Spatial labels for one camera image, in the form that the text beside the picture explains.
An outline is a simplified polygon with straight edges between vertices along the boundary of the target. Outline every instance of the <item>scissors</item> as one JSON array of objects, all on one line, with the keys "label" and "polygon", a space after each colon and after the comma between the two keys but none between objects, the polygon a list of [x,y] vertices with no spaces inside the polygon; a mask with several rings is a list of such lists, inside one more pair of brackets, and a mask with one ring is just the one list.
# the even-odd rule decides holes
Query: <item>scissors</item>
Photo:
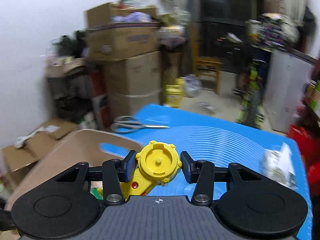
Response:
[{"label": "scissors", "polygon": [[142,124],[139,120],[130,115],[119,116],[114,120],[114,123],[110,126],[111,130],[116,133],[131,133],[142,128],[152,128],[152,129],[164,129],[170,128],[165,125],[150,125]]}]

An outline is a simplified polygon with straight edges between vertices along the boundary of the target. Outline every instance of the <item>white wall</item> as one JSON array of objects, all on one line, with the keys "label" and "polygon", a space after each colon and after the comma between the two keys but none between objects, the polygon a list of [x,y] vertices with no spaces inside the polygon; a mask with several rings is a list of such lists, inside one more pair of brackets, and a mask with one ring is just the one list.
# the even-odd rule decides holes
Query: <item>white wall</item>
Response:
[{"label": "white wall", "polygon": [[43,56],[50,41],[85,28],[83,11],[108,1],[116,0],[0,0],[0,147],[52,114]]},{"label": "white wall", "polygon": [[316,30],[307,38],[306,54],[318,59],[320,56],[320,0],[308,0],[308,7],[316,18]]}]

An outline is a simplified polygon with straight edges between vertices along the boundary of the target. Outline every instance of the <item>black circular pad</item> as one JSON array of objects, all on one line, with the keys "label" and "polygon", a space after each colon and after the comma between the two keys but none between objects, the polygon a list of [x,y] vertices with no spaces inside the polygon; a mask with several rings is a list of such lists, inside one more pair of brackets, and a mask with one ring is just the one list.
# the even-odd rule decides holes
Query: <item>black circular pad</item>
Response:
[{"label": "black circular pad", "polygon": [[35,211],[44,217],[58,217],[67,213],[72,202],[63,196],[47,196],[39,199],[35,204]]},{"label": "black circular pad", "polygon": [[252,238],[274,239],[298,232],[307,213],[306,201],[278,183],[245,183],[221,196],[216,215],[231,230]]},{"label": "black circular pad", "polygon": [[90,192],[75,190],[64,183],[56,189],[34,188],[18,198],[11,212],[23,234],[53,239],[73,236],[87,229],[96,221],[100,205]]}]

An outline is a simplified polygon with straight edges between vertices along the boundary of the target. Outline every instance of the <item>yellow container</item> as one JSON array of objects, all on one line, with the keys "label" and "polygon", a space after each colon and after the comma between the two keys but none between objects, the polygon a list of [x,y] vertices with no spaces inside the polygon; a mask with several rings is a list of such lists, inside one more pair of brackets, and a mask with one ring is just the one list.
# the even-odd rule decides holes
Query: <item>yellow container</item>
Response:
[{"label": "yellow container", "polygon": [[182,100],[182,90],[179,85],[165,86],[166,101],[165,103],[173,108],[179,108]]},{"label": "yellow container", "polygon": [[182,96],[184,96],[184,84],[185,84],[185,81],[183,77],[176,78],[175,85],[180,86],[180,89],[182,91]]}]

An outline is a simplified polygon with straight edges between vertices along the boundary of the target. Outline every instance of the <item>red container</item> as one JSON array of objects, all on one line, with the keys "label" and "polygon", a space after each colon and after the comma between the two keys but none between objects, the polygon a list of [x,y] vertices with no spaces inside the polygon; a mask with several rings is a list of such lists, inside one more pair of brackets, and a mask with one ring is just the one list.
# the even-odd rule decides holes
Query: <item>red container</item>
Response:
[{"label": "red container", "polygon": [[312,164],[307,171],[310,196],[320,195],[320,162]]},{"label": "red container", "polygon": [[312,138],[303,127],[292,125],[288,137],[297,142],[306,170],[320,160],[320,140]]}]

